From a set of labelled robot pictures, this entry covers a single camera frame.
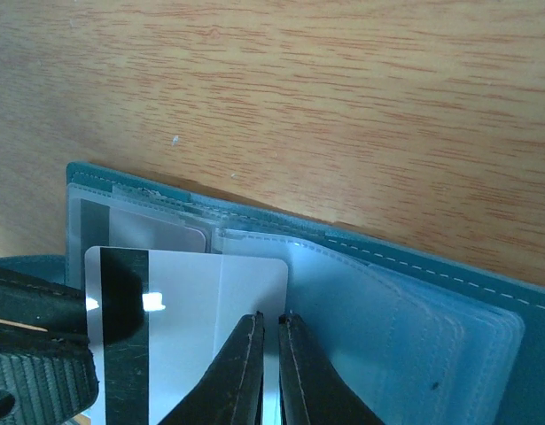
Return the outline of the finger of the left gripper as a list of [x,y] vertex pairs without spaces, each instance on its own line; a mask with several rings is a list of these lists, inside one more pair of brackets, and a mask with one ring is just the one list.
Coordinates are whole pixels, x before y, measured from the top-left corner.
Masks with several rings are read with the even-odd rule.
[[63,424],[97,395],[83,292],[0,267],[0,424]]

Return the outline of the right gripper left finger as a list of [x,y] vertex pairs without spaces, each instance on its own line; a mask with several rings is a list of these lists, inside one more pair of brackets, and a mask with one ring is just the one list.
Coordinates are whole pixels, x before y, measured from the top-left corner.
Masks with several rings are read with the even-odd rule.
[[264,377],[264,317],[243,315],[198,384],[163,424],[260,424]]

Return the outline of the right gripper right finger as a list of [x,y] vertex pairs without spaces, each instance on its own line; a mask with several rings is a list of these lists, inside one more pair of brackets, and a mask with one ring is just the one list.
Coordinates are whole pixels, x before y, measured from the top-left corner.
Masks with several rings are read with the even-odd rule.
[[340,377],[298,314],[283,314],[278,323],[283,424],[382,422]]

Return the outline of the teal leather card holder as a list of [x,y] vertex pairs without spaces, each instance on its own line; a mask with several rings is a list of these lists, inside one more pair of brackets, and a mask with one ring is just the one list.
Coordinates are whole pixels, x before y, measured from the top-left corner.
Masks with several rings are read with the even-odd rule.
[[349,231],[76,162],[66,254],[0,267],[85,296],[80,201],[170,213],[209,253],[280,259],[298,314],[380,424],[545,424],[545,289]]

